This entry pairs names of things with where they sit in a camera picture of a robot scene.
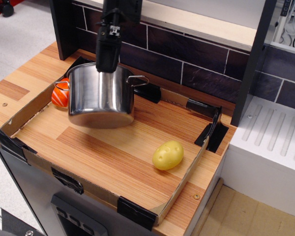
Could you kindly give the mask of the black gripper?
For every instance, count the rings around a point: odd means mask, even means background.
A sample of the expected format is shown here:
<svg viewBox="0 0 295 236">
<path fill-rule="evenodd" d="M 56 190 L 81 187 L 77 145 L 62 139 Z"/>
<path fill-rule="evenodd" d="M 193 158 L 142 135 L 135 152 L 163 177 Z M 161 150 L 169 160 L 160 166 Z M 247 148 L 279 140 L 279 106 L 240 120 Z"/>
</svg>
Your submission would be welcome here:
<svg viewBox="0 0 295 236">
<path fill-rule="evenodd" d="M 113 73 L 121 50 L 120 23 L 138 24 L 141 20 L 142 0 L 105 0 L 96 40 L 96 68 Z"/>
</svg>

